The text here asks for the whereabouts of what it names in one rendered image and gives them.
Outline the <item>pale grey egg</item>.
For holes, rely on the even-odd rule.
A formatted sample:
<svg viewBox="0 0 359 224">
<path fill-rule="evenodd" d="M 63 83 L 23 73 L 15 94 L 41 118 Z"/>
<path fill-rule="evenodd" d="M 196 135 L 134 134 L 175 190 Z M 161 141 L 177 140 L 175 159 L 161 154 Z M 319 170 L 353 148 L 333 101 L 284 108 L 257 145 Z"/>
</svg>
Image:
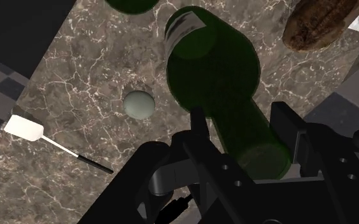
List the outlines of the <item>pale grey egg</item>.
<svg viewBox="0 0 359 224">
<path fill-rule="evenodd" d="M 123 99 L 123 109 L 132 118 L 142 120 L 150 117 L 155 111 L 153 97 L 144 91 L 129 92 Z"/>
</svg>

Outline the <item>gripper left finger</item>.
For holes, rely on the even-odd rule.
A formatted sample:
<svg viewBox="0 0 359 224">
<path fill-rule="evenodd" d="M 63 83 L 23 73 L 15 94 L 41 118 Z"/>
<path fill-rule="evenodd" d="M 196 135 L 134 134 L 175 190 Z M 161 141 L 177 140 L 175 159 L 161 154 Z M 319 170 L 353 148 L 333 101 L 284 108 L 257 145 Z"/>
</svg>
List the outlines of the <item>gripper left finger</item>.
<svg viewBox="0 0 359 224">
<path fill-rule="evenodd" d="M 193 199 L 199 224 L 254 224 L 246 189 L 254 182 L 209 139 L 201 108 L 190 113 L 191 128 L 172 142 L 143 143 L 100 194 L 78 224 L 169 224 Z M 188 187 L 190 198 L 171 201 Z"/>
</svg>

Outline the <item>dark green round bottle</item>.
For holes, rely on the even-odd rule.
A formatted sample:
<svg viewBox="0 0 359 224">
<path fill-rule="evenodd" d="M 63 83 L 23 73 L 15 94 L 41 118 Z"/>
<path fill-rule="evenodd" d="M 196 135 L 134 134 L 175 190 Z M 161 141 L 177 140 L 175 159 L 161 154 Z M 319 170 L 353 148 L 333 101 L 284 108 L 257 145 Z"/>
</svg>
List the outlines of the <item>dark green round bottle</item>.
<svg viewBox="0 0 359 224">
<path fill-rule="evenodd" d="M 105 0 L 113 9 L 127 14 L 139 15 L 152 9 L 160 0 Z"/>
</svg>

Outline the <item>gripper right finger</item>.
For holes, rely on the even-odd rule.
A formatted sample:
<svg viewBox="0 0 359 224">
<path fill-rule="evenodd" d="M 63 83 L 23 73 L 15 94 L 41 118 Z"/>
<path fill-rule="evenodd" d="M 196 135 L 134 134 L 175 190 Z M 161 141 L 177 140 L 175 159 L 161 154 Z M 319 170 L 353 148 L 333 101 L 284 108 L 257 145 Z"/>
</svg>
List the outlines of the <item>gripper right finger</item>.
<svg viewBox="0 0 359 224">
<path fill-rule="evenodd" d="M 283 101 L 271 104 L 270 127 L 304 178 L 288 184 L 298 199 L 295 224 L 359 224 L 359 130 L 345 137 L 305 122 Z"/>
</svg>

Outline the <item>brown bread loaf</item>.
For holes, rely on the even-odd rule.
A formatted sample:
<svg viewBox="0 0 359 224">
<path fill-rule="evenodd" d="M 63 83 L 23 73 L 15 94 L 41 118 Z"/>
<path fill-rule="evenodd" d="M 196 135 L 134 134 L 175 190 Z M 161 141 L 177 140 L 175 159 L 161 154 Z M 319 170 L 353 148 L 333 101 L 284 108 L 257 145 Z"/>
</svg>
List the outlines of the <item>brown bread loaf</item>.
<svg viewBox="0 0 359 224">
<path fill-rule="evenodd" d="M 326 48 L 359 16 L 359 0 L 300 0 L 289 16 L 284 45 L 296 52 Z"/>
</svg>

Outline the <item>dark green wine bottle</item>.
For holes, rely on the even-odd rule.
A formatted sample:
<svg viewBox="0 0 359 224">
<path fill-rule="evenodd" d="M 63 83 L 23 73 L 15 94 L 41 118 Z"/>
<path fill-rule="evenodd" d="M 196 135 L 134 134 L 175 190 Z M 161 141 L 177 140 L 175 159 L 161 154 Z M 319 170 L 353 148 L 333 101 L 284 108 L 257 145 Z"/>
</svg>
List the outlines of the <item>dark green wine bottle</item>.
<svg viewBox="0 0 359 224">
<path fill-rule="evenodd" d="M 166 23 L 165 56 L 167 82 L 179 105 L 203 108 L 224 152 L 249 177 L 281 179 L 290 156 L 253 100 L 260 62 L 251 41 L 210 11 L 184 6 Z"/>
</svg>

